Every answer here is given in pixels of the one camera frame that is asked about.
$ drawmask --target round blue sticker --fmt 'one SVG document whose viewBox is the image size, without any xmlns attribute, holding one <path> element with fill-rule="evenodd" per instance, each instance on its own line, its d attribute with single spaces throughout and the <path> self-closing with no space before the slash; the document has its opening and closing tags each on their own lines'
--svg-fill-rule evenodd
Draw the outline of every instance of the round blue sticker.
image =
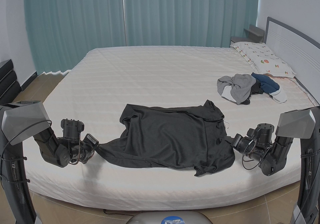
<svg viewBox="0 0 320 224">
<path fill-rule="evenodd" d="M 163 219 L 161 224 L 185 224 L 184 220 L 177 216 L 168 216 Z"/>
</svg>

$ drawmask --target mattress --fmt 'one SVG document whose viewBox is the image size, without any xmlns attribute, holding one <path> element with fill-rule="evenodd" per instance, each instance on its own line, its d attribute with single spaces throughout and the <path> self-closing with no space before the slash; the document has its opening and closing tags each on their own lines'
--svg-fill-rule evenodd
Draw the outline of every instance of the mattress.
<svg viewBox="0 0 320 224">
<path fill-rule="evenodd" d="M 160 107 L 203 105 L 209 99 L 225 115 L 229 136 L 245 135 L 259 123 L 277 125 L 283 112 L 312 107 L 308 96 L 290 79 L 274 78 L 288 95 L 278 104 L 267 94 L 251 97 L 250 105 L 221 98 L 217 79 L 251 73 L 245 59 L 231 48 L 133 46 L 90 51 L 44 102 L 55 134 L 61 119 L 84 122 L 81 134 L 100 143 L 118 138 L 126 104 Z M 110 210 L 186 210 L 244 202 L 300 179 L 300 142 L 295 139 L 285 168 L 267 177 L 258 167 L 245 170 L 236 152 L 232 167 L 195 177 L 193 168 L 130 169 L 112 165 L 98 154 L 83 165 L 65 168 L 41 158 L 33 139 L 24 141 L 31 190 L 66 202 Z"/>
</svg>

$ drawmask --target bed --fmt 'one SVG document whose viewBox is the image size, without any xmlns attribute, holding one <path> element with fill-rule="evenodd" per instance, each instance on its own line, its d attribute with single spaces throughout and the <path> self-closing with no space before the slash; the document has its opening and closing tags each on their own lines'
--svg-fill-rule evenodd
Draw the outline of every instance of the bed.
<svg viewBox="0 0 320 224">
<path fill-rule="evenodd" d="M 100 143 L 106 143 L 118 138 L 125 129 L 119 118 L 127 103 L 184 107 L 203 105 L 207 99 L 224 113 L 229 136 L 244 135 L 249 128 L 262 122 L 277 125 L 280 113 L 317 104 L 320 91 L 310 87 L 306 82 L 307 72 L 298 70 L 296 63 L 290 60 L 296 55 L 304 59 L 304 55 L 314 54 L 304 47 L 306 39 L 291 30 L 292 34 L 287 33 L 288 26 L 270 18 L 267 27 L 266 44 L 276 54 L 282 54 L 281 58 L 291 65 L 304 85 L 303 88 L 294 79 L 275 78 L 286 91 L 286 103 L 278 104 L 262 94 L 253 95 L 250 105 L 235 105 L 218 94 L 216 82 L 221 76 L 252 72 L 250 65 L 233 48 L 100 48 L 88 52 L 45 100 L 53 130 L 57 136 L 62 136 L 61 119 L 81 120 L 85 124 L 82 139 L 86 133 L 91 133 Z M 300 54 L 286 50 L 283 41 L 290 42 L 291 48 L 300 49 Z M 315 48 L 320 55 L 320 46 Z M 319 66 L 317 54 L 313 55 L 312 62 L 316 70 Z M 319 78 L 319 73 L 315 71 L 314 74 Z M 193 168 L 123 168 L 108 163 L 98 154 L 86 165 L 68 165 L 61 169 L 43 161 L 33 139 L 24 142 L 24 152 L 28 157 L 25 165 L 31 190 L 66 202 L 110 210 L 226 206 L 259 197 L 300 179 L 298 139 L 291 146 L 286 167 L 270 177 L 263 175 L 259 168 L 245 170 L 237 152 L 232 167 L 201 177 L 194 177 Z"/>
</svg>

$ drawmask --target white headboard panel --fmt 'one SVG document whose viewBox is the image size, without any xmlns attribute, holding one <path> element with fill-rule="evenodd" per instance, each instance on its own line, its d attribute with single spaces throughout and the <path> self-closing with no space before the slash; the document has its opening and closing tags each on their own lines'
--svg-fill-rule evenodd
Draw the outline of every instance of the white headboard panel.
<svg viewBox="0 0 320 224">
<path fill-rule="evenodd" d="M 270 17 L 264 42 L 289 64 L 298 82 L 320 102 L 320 43 Z"/>
</svg>

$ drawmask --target curtain fold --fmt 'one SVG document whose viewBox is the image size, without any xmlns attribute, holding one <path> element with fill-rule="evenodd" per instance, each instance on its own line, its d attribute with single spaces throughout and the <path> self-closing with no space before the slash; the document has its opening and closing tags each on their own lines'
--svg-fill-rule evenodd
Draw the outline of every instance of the curtain fold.
<svg viewBox="0 0 320 224">
<path fill-rule="evenodd" d="M 127 45 L 228 47 L 255 24 L 258 0 L 124 0 Z"/>
<path fill-rule="evenodd" d="M 38 73 L 72 69 L 94 48 L 126 46 L 123 0 L 25 0 Z"/>
</svg>

